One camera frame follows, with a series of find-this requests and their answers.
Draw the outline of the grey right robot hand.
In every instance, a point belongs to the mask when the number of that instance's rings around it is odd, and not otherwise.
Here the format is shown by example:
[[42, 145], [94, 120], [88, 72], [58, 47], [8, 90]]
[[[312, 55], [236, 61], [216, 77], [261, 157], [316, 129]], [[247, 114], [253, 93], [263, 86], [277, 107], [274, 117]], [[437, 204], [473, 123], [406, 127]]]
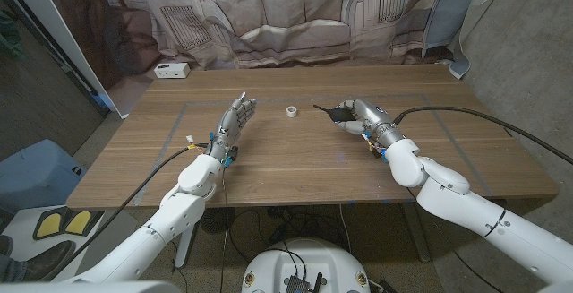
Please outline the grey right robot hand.
[[351, 134], [363, 134], [368, 131], [383, 147], [405, 139], [405, 136], [393, 125], [388, 113], [371, 102], [354, 99], [346, 100], [338, 108], [349, 110], [355, 121], [337, 121], [337, 125]]

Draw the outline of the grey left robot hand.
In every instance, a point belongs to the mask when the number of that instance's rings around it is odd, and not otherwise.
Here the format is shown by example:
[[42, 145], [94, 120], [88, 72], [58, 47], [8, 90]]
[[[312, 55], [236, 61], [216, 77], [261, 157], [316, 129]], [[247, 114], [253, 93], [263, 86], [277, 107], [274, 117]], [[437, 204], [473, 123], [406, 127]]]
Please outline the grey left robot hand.
[[241, 130], [254, 115], [256, 100], [247, 99], [243, 91], [221, 117], [205, 153], [222, 161], [240, 137]]

